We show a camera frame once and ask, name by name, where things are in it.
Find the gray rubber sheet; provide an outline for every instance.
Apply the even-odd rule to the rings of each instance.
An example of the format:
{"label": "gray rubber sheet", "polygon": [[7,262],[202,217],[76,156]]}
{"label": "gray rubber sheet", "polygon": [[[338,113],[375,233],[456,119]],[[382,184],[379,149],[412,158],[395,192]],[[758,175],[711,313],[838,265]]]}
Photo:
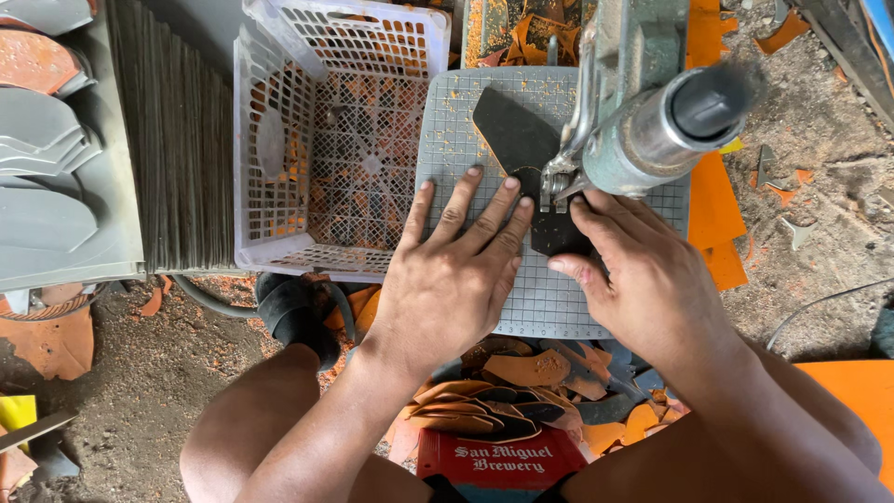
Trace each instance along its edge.
{"label": "gray rubber sheet", "polygon": [[[432,213],[426,233],[437,225],[453,186],[472,166],[484,171],[466,227],[478,217],[500,187],[505,173],[472,122],[481,91],[488,86],[506,93],[541,116],[557,132],[574,110],[577,68],[525,66],[479,68],[444,72],[428,90],[426,113],[416,172],[416,187],[435,184]],[[689,216],[689,178],[655,187],[645,202],[667,218],[683,235]],[[578,284],[546,267],[546,257],[530,248],[525,238],[515,288],[503,307],[494,333],[523,337],[609,338],[587,310]]]}

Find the plastic crate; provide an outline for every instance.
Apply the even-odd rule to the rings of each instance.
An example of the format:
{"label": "plastic crate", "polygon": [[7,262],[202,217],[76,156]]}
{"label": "plastic crate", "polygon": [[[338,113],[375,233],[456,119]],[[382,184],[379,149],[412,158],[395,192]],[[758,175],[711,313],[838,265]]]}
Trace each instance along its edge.
{"label": "plastic crate", "polygon": [[412,204],[441,11],[245,0],[234,50],[236,263],[381,281]]}

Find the cable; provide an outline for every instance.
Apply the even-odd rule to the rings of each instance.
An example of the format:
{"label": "cable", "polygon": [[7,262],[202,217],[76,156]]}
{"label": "cable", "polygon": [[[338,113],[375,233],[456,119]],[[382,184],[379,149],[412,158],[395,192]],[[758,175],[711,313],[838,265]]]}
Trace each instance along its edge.
{"label": "cable", "polygon": [[786,320],[783,321],[782,324],[779,325],[778,328],[776,328],[776,331],[773,332],[773,337],[770,337],[770,342],[767,343],[767,351],[771,351],[773,349],[773,345],[776,344],[776,339],[779,338],[780,334],[782,333],[782,330],[789,324],[789,322],[792,321],[798,314],[801,314],[802,312],[807,311],[807,309],[809,309],[811,306],[814,306],[814,305],[824,302],[824,301],[830,301],[832,299],[837,299],[839,297],[843,297],[845,295],[852,294],[854,292],[859,292],[860,290],[869,288],[871,286],[878,286],[878,285],[882,285],[884,283],[889,283],[891,281],[894,281],[894,277],[891,277],[889,279],[883,279],[882,281],[877,281],[875,283],[871,283],[870,285],[863,285],[863,286],[858,286],[857,288],[851,288],[850,290],[846,290],[844,292],[838,292],[835,295],[829,295],[828,297],[823,297],[822,299],[820,299],[818,301],[813,301],[813,302],[809,303],[808,305],[801,307],[801,309],[791,313],[791,316],[786,318]]}
{"label": "cable", "polygon": [[888,82],[888,92],[891,93],[891,97],[894,98],[894,83],[891,83],[891,76],[888,71],[888,58],[885,56],[885,52],[881,50],[879,41],[875,39],[875,26],[873,25],[873,21],[869,19],[869,13],[866,12],[866,7],[863,5],[863,2],[858,3],[860,4],[860,10],[863,11],[863,17],[866,19],[866,27],[869,29],[869,39],[873,42],[875,52],[878,53],[879,60],[881,61],[881,68],[885,71],[885,81]]}
{"label": "cable", "polygon": [[189,281],[185,276],[173,274],[172,277],[187,295],[195,299],[197,303],[204,305],[212,311],[217,311],[227,316],[233,316],[234,318],[257,318],[257,308],[222,303],[196,286],[193,282]]}
{"label": "cable", "polygon": [[[254,307],[241,307],[234,306],[227,303],[223,303],[210,294],[206,293],[204,290],[200,289],[193,282],[189,281],[185,276],[174,274],[172,275],[173,280],[177,282],[177,285],[186,292],[187,295],[196,300],[197,303],[200,303],[207,307],[212,311],[217,311],[221,314],[225,314],[226,316],[233,316],[234,318],[257,318],[257,308]],[[361,341],[356,340],[357,332],[354,329],[354,318],[351,316],[350,303],[348,302],[348,297],[345,296],[344,292],[334,283],[329,281],[316,281],[311,285],[311,288],[315,290],[325,290],[331,298],[335,300],[338,304],[339,309],[342,310],[342,317],[344,318],[345,324],[345,332],[347,333],[348,339],[354,341],[354,344],[359,345]]]}

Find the stack of gray soles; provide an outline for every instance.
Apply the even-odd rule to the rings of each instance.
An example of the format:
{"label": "stack of gray soles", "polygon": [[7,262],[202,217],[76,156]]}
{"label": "stack of gray soles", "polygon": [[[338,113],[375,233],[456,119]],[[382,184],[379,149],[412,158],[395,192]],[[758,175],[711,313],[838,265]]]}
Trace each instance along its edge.
{"label": "stack of gray soles", "polygon": [[232,89],[142,3],[106,5],[146,271],[234,271]]}

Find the right hand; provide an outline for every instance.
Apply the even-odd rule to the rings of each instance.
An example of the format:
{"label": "right hand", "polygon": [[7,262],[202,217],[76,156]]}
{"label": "right hand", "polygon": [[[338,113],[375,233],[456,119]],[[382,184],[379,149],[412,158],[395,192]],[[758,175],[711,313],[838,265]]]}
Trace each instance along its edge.
{"label": "right hand", "polygon": [[598,190],[584,195],[571,202],[571,217],[610,275],[573,254],[553,257],[549,268],[580,284],[594,320],[659,368],[740,349],[698,250],[643,202]]}

